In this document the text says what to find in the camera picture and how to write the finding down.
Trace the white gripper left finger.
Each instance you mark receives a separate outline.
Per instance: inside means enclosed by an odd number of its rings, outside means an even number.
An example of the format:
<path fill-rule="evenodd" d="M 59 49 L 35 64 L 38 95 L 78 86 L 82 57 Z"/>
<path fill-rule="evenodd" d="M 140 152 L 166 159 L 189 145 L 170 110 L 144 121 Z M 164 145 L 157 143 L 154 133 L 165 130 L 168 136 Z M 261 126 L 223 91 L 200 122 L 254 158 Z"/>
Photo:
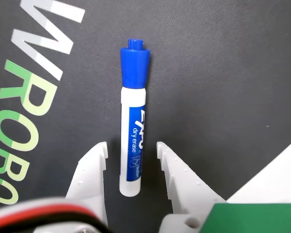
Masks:
<path fill-rule="evenodd" d="M 108 224 L 104 200 L 103 171 L 106 170 L 106 142 L 93 146 L 79 161 L 66 198 L 77 200 L 90 208 L 104 224 Z"/>

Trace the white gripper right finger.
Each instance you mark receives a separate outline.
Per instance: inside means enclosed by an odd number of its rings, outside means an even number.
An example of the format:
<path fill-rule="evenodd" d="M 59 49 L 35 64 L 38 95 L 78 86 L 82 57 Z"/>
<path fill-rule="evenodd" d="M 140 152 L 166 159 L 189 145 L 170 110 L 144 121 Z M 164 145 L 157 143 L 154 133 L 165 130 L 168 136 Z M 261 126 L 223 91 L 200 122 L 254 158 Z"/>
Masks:
<path fill-rule="evenodd" d="M 159 232 L 200 232 L 213 206 L 226 201 L 163 142 L 157 142 L 157 158 L 173 210 L 163 218 Z"/>

